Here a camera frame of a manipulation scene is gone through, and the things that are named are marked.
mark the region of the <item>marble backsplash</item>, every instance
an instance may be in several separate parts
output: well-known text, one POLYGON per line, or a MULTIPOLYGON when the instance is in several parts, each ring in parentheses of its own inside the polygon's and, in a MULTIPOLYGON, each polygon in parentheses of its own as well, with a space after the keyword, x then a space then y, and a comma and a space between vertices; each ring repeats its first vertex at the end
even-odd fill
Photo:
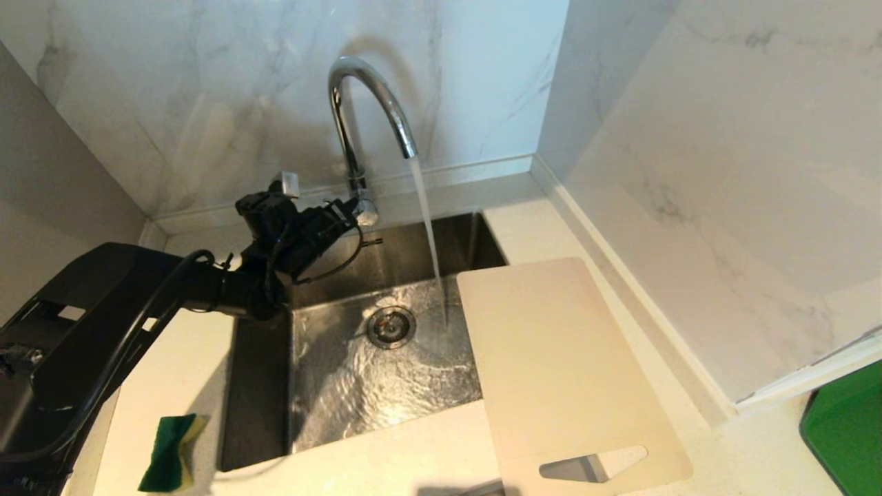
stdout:
MULTIPOLYGON (((149 215, 227 205, 279 169, 342 186, 326 96, 362 56, 423 167, 533 153, 567 0, 0 0, 0 41, 149 215)), ((379 106, 349 94, 371 177, 407 172, 379 106)))
POLYGON ((539 155, 734 402, 882 322, 882 3, 615 4, 539 155))

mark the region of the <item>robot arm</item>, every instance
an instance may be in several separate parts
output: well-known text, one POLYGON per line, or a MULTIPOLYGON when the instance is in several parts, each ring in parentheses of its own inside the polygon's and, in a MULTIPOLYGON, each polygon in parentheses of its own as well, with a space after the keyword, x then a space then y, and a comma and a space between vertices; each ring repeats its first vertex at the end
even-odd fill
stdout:
POLYGON ((295 281, 357 228, 355 206, 298 212, 278 182, 246 196, 236 210, 253 242, 236 271, 205 250, 115 243, 72 261, 0 329, 0 492, 61 492, 100 406, 177 310, 270 319, 288 301, 277 274, 295 281), (65 317, 68 307, 82 315, 65 317))

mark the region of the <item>wall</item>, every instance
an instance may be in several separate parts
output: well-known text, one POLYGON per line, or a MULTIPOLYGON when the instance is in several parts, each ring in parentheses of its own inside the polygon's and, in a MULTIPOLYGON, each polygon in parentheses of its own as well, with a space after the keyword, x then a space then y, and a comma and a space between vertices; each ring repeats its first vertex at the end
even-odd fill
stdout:
POLYGON ((736 401, 882 321, 882 4, 673 6, 573 3, 539 155, 736 401))
POLYGON ((145 216, 0 44, 0 323, 72 259, 137 243, 145 216))
MULTIPOLYGON (((532 154, 567 0, 0 1, 0 39, 151 216, 231 204, 280 168, 343 185, 328 70, 388 79, 424 168, 532 154)), ((407 173, 351 94, 370 177, 407 173)))

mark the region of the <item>sink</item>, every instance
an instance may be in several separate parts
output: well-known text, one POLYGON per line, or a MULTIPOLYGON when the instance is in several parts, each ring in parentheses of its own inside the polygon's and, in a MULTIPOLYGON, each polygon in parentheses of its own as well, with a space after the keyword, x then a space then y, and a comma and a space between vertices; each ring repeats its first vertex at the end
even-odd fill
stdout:
MULTIPOLYGON (((295 287, 289 374, 292 451, 424 417, 482 397, 455 275, 505 265, 480 214, 365 233, 355 261, 295 287)), ((310 271, 350 257, 341 239, 310 271)))
MULTIPOLYGON (((365 232, 348 267, 294 286, 293 312, 238 319, 219 469, 234 470, 481 399, 455 275, 505 265, 481 214, 365 232)), ((343 237, 302 278, 349 259, 343 237)))

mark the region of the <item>sponge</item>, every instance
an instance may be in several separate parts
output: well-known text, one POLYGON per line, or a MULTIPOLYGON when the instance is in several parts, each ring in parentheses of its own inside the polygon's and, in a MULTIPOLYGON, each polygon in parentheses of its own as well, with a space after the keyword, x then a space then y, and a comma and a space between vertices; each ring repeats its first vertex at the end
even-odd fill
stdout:
POLYGON ((202 432, 207 420, 195 413, 160 418, 156 429, 150 467, 141 479, 141 492, 174 492, 193 486, 183 455, 187 445, 202 432))

